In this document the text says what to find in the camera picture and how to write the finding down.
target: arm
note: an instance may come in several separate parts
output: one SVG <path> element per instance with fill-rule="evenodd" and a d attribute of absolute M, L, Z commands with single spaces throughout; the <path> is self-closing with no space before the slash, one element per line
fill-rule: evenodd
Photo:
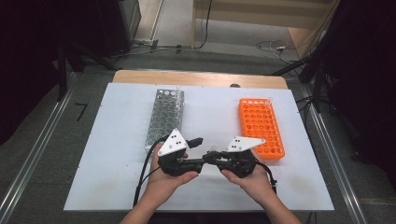
<path fill-rule="evenodd" d="M 253 155 L 263 163 L 262 158 L 251 149 Z M 280 201 L 271 188 L 265 170 L 256 166 L 253 173 L 245 178 L 239 178 L 228 170 L 221 173 L 232 183 L 239 185 L 248 196 L 258 203 L 266 212 L 273 224 L 301 223 L 300 220 Z"/>
<path fill-rule="evenodd" d="M 150 171 L 159 167 L 157 153 L 161 146 L 162 145 L 158 144 L 154 149 Z M 121 224 L 148 223 L 155 210 L 171 197 L 177 187 L 189 183 L 197 176 L 198 173 L 196 172 L 187 172 L 184 175 L 174 177 L 166 175 L 163 173 L 162 169 L 158 169 L 149 176 L 145 192 L 136 206 L 122 220 Z"/>

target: gray floor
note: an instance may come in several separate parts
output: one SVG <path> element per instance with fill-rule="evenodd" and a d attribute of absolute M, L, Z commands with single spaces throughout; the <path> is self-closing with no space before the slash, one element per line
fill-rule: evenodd
<path fill-rule="evenodd" d="M 274 35 L 263 35 L 262 40 L 274 40 Z M 276 39 L 278 37 L 281 39 L 290 38 L 287 35 L 282 35 L 277 36 Z M 232 40 L 233 43 L 237 43 L 238 38 Z M 224 47 L 224 45 L 216 45 L 210 39 L 208 43 L 210 43 L 207 45 L 209 49 L 201 51 L 183 50 L 177 54 L 170 49 L 124 56 L 111 61 L 124 69 L 203 71 L 255 76 L 270 74 L 285 65 L 284 62 L 274 57 L 271 51 L 256 49 L 255 45 L 249 48 L 243 47 L 246 50 L 241 55 L 227 51 L 228 48 L 221 49 L 221 46 Z M 291 55 L 290 60 L 295 60 L 295 56 Z M 74 173 L 87 143 L 106 85 L 111 82 L 115 73 L 96 63 L 87 62 L 87 65 L 84 74 L 78 75 L 74 92 L 8 223 L 118 223 L 126 214 L 126 212 L 66 213 L 63 211 Z M 304 97 L 302 85 L 295 75 L 296 72 L 292 71 L 283 77 L 287 80 L 288 87 L 292 90 L 295 99 L 301 99 Z M 55 87 L 26 118 L 11 139 L 0 146 L 1 195 L 7 192 L 8 185 L 21 169 L 24 160 L 34 146 L 35 140 L 55 107 L 57 93 L 58 89 Z M 79 121 L 77 119 L 82 108 L 76 103 L 88 104 Z M 394 223 L 393 212 L 396 208 L 394 202 L 396 195 L 384 172 L 374 165 L 350 159 L 354 150 L 350 145 L 342 121 L 332 114 L 326 105 L 322 105 L 322 109 L 322 116 L 326 121 L 334 146 L 345 166 L 357 197 L 361 201 L 368 223 Z M 335 210 L 331 212 L 319 212 L 318 223 L 353 223 L 318 132 L 309 116 L 307 124 L 314 149 L 318 155 L 319 167 L 328 183 L 328 190 L 335 207 Z M 302 212 L 297 212 L 296 215 L 302 222 L 305 222 L 308 217 L 307 213 Z"/>
<path fill-rule="evenodd" d="M 190 46 L 191 14 L 192 1 L 165 0 L 154 36 L 159 45 Z M 205 25 L 205 20 L 196 20 L 195 47 L 201 46 L 205 40 Z M 270 47 L 279 46 L 287 46 L 281 54 L 283 59 L 299 59 L 286 27 L 209 20 L 207 40 L 200 51 L 276 59 Z"/>

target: white triangular marker plate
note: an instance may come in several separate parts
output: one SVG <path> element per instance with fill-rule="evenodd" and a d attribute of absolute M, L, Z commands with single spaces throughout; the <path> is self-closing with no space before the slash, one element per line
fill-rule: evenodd
<path fill-rule="evenodd" d="M 262 138 L 249 138 L 236 136 L 230 145 L 227 146 L 228 152 L 241 152 L 250 148 L 264 144 L 265 140 Z"/>
<path fill-rule="evenodd" d="M 178 129 L 174 129 L 169 135 L 168 139 L 166 139 L 166 141 L 163 143 L 160 151 L 158 151 L 158 156 L 161 157 L 172 152 L 179 151 L 186 148 L 187 146 L 186 140 L 183 138 L 183 136 L 181 136 L 181 133 L 178 131 Z"/>

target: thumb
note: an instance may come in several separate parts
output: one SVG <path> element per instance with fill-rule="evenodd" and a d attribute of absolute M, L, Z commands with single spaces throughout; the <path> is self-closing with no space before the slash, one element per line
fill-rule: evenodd
<path fill-rule="evenodd" d="M 181 175 L 179 177 L 179 179 L 181 180 L 180 181 L 180 185 L 189 183 L 190 181 L 192 181 L 197 176 L 198 176 L 198 173 L 196 173 L 194 171 L 190 171 L 190 172 L 187 172 L 187 173 Z"/>

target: wire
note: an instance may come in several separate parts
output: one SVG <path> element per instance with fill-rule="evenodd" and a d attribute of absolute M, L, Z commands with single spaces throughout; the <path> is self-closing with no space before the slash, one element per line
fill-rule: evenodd
<path fill-rule="evenodd" d="M 299 109 L 298 111 L 299 112 L 301 112 L 302 110 L 304 111 L 304 113 L 305 113 L 305 110 L 306 110 L 306 108 L 308 107 L 310 107 L 311 106 L 311 104 L 312 104 L 312 99 L 310 99 L 310 100 L 308 100 L 308 102 L 305 104 L 305 106 L 303 106 L 301 109 Z"/>
<path fill-rule="evenodd" d="M 300 103 L 301 101 L 304 101 L 304 100 L 311 100 L 312 99 L 312 96 L 307 96 L 307 97 L 304 97 L 304 98 L 302 98 L 302 99 L 300 99 L 300 100 L 296 100 L 296 103 L 298 104 L 298 103 Z"/>
<path fill-rule="evenodd" d="M 147 154 L 146 159 L 145 159 L 145 163 L 143 164 L 142 173 L 140 173 L 139 182 L 138 182 L 138 184 L 137 184 L 137 186 L 136 186 L 136 191 L 134 192 L 134 206 L 137 204 L 137 201 L 138 201 L 138 199 L 139 199 L 140 189 L 142 188 L 143 182 L 146 180 L 146 178 L 147 178 L 149 175 L 151 175 L 152 173 L 154 173 L 154 171 L 158 170 L 158 168 L 155 169 L 155 170 L 153 170 L 153 171 L 152 171 L 151 173 L 149 173 L 145 178 L 143 178 L 143 176 L 144 176 L 144 174 L 145 174 L 145 171 L 146 171 L 146 167 L 147 167 L 147 165 L 148 165 L 148 163 L 149 163 L 149 157 L 150 157 L 151 153 L 154 151 L 154 148 L 157 146 L 157 144 L 159 144 L 160 142 L 165 141 L 165 140 L 168 138 L 168 136 L 169 136 L 169 135 L 166 135 L 166 136 L 164 136 L 164 137 L 159 138 L 157 141 L 155 141 L 155 142 L 152 144 L 151 148 L 150 148 L 149 151 L 148 151 L 148 154 Z"/>
<path fill-rule="evenodd" d="M 272 175 L 272 172 L 270 170 L 270 168 L 268 166 L 266 166 L 264 163 L 259 162 L 259 160 L 255 160 L 256 164 L 260 165 L 262 168 L 264 168 L 264 170 L 267 172 L 267 174 L 270 176 L 270 183 L 271 183 L 271 187 L 274 190 L 274 193 L 276 193 L 276 183 L 277 181 L 274 180 L 274 177 Z"/>
<path fill-rule="evenodd" d="M 145 178 L 142 180 L 142 183 L 144 183 L 145 180 L 146 180 L 150 175 L 152 175 L 152 173 L 156 172 L 156 171 L 157 171 L 158 169 L 160 169 L 160 168 L 161 168 L 161 166 L 155 168 L 153 171 L 151 171 L 150 173 L 148 173 L 148 175 L 146 175 Z"/>
<path fill-rule="evenodd" d="M 293 69 L 292 69 L 292 70 L 294 71 L 295 75 L 293 75 L 293 74 L 291 73 L 291 70 L 290 70 L 289 72 L 287 72 L 287 73 L 289 74 L 289 76 L 291 76 L 291 77 L 299 76 L 300 73 L 301 73 L 302 71 L 301 71 L 301 72 L 296 71 L 297 68 L 293 68 Z"/>
<path fill-rule="evenodd" d="M 204 18 L 201 18 L 201 34 L 203 34 L 204 33 Z M 204 36 L 201 36 L 201 42 L 204 42 Z"/>
<path fill-rule="evenodd" d="M 151 49 L 149 51 L 142 51 L 142 52 L 137 52 L 137 53 L 126 53 L 121 56 L 140 55 L 140 54 L 152 53 L 152 52 L 157 52 L 157 51 L 166 50 L 166 49 L 175 49 L 175 48 Z"/>
<path fill-rule="evenodd" d="M 284 45 L 280 45 L 280 46 L 279 46 L 279 47 L 281 47 L 280 52 L 279 52 L 279 53 L 276 53 L 276 51 L 274 50 L 273 45 L 274 45 L 275 43 L 279 43 L 279 42 L 283 42 Z M 263 44 L 263 43 L 270 43 L 269 50 L 266 50 L 266 49 L 263 49 L 263 48 L 262 48 L 262 44 Z M 282 39 L 271 40 L 271 41 L 262 41 L 262 42 L 256 44 L 256 48 L 259 49 L 259 50 L 262 50 L 262 51 L 271 51 L 278 59 L 280 59 L 282 62 L 286 63 L 285 66 L 300 61 L 300 60 L 299 60 L 299 61 L 288 61 L 288 60 L 285 60 L 284 58 L 282 58 L 282 57 L 280 56 L 280 54 L 283 52 L 284 49 L 295 49 L 295 48 L 288 48 L 288 46 L 289 46 L 289 42 L 286 41 L 286 40 L 282 40 Z M 294 73 L 295 73 L 297 76 L 300 75 L 300 73 L 297 72 L 295 69 L 293 69 L 293 71 L 294 71 Z"/>
<path fill-rule="evenodd" d="M 204 46 L 204 44 L 206 43 L 206 40 L 207 40 L 207 27 L 208 27 L 208 25 L 209 25 L 209 16 L 210 16 L 210 10 L 211 10 L 211 8 L 212 8 L 212 2 L 213 2 L 213 0 L 210 0 L 210 2 L 209 2 L 209 8 L 208 8 L 208 10 L 207 10 L 207 15 L 206 15 L 205 40 L 204 40 L 204 42 L 201 44 L 200 47 L 194 48 L 194 49 L 201 49 L 201 48 Z"/>

